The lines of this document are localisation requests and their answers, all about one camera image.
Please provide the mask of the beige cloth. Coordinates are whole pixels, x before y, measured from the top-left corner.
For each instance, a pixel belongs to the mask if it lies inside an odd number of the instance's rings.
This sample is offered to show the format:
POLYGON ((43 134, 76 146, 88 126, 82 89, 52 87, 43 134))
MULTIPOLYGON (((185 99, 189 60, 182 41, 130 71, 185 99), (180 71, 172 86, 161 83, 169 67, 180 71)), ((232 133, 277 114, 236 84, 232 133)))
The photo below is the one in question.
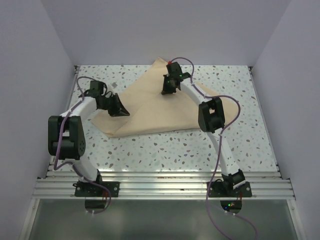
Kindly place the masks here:
MULTIPOLYGON (((180 90, 161 94, 164 75, 168 73, 166 65, 165 60, 158 58, 140 78, 120 93, 119 98, 129 116, 111 117, 104 110, 92 119, 92 124, 113 138, 200 129, 198 106, 187 94, 180 90)), ((203 84, 194 82, 207 95, 220 96, 203 84)), ((225 97, 222 104, 227 125, 236 117, 238 106, 225 97)))

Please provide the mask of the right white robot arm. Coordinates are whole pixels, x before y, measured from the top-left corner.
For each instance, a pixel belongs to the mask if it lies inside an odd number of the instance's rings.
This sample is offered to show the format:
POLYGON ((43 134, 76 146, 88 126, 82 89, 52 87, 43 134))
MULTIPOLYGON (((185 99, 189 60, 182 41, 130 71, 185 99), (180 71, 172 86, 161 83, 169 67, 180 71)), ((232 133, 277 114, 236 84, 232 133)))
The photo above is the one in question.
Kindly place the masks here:
POLYGON ((200 89, 200 85, 193 81, 193 74, 183 72, 179 63, 174 60, 167 63, 166 69, 161 94, 173 94, 180 90, 198 106, 198 125, 207 133, 217 152, 215 168, 221 169, 223 192, 227 196, 235 196, 246 183, 246 179, 234 161, 228 143, 226 147, 222 145, 223 132, 227 127, 222 98, 234 98, 227 95, 207 95, 200 89))

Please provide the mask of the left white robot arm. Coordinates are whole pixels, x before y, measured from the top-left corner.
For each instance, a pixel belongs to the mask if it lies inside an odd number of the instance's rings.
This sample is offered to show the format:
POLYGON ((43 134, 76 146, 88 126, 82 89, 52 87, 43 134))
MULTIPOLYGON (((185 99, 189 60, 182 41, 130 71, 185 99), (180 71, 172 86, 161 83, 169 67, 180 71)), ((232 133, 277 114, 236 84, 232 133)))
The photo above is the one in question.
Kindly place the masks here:
POLYGON ((97 180, 99 170, 85 157, 86 139, 83 129, 85 121, 97 110, 107 111, 110 117, 127 117, 130 113, 123 106, 119 95, 109 90, 107 84, 89 78, 89 89, 83 91, 77 102, 60 115, 48 119, 48 152, 54 156, 53 169, 70 165, 86 190, 92 196, 103 193, 104 184, 97 180))

